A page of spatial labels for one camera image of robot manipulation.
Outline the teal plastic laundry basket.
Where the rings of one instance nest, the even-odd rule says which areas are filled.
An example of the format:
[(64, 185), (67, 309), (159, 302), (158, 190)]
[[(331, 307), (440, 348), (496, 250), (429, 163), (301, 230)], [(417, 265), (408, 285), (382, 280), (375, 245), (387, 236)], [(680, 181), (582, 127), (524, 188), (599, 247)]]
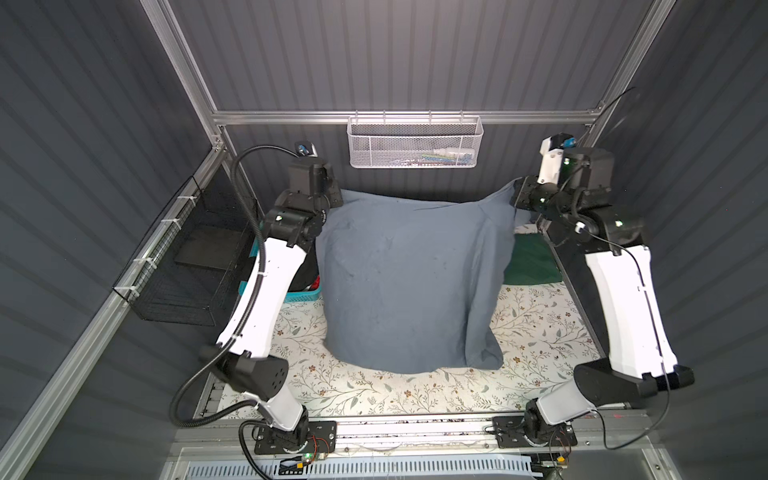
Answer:
[[(257, 241), (254, 240), (252, 243), (251, 251), (249, 253), (249, 258), (256, 260), (258, 257), (258, 251)], [(238, 286), (238, 297), (241, 297), (244, 294), (246, 286), (247, 281), (241, 280)], [(313, 302), (319, 299), (321, 291), (321, 278), (318, 275), (314, 282), (305, 289), (298, 291), (288, 291), (284, 298), (284, 303)]]

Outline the grey-blue t-shirt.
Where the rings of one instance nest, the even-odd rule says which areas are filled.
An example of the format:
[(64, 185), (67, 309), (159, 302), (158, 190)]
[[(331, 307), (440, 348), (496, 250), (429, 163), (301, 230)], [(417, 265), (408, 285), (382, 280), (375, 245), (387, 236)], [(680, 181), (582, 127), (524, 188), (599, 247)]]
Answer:
[(316, 242), (326, 349), (399, 374), (500, 368), (491, 320), (529, 220), (513, 192), (452, 203), (345, 191)]

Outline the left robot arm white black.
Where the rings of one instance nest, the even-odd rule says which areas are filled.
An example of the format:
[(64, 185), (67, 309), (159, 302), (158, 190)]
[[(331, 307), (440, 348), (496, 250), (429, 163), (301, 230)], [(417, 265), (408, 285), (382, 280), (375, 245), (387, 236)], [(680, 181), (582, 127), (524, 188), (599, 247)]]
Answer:
[(263, 221), (258, 255), (246, 287), (217, 343), (223, 352), (212, 364), (214, 375), (244, 400), (221, 411), (259, 411), (272, 441), (296, 451), (309, 435), (306, 408), (285, 382), (288, 361), (270, 354), (275, 324), (296, 273), (310, 256), (327, 214), (343, 204), (330, 164), (315, 155), (296, 158), (288, 167), (289, 187)]

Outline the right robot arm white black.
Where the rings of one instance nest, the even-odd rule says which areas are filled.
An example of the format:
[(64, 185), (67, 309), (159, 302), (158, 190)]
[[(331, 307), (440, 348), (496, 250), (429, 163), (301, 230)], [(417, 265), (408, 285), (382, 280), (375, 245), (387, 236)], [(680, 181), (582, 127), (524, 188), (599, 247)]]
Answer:
[(614, 156), (574, 139), (542, 142), (540, 170), (514, 184), (512, 205), (557, 224), (585, 249), (607, 328), (606, 357), (575, 367), (571, 380), (527, 403), (526, 440), (548, 445), (572, 420), (606, 404), (671, 393), (695, 381), (667, 339), (653, 286), (643, 219), (610, 203)]

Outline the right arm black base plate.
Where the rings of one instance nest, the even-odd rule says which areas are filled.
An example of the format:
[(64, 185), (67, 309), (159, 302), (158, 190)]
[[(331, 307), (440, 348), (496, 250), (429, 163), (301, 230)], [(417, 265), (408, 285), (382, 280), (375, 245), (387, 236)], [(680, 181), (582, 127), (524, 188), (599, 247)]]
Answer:
[(491, 419), (488, 432), (500, 448), (562, 446), (569, 449), (578, 444), (575, 430), (570, 424), (549, 425), (536, 416), (495, 416)]

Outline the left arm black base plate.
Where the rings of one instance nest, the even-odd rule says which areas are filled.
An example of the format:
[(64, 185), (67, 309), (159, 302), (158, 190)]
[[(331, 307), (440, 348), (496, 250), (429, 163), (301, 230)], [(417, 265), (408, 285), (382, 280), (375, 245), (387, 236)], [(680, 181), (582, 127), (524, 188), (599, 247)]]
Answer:
[(282, 455), (335, 451), (338, 424), (335, 421), (300, 422), (293, 431), (259, 426), (253, 436), (256, 455)]

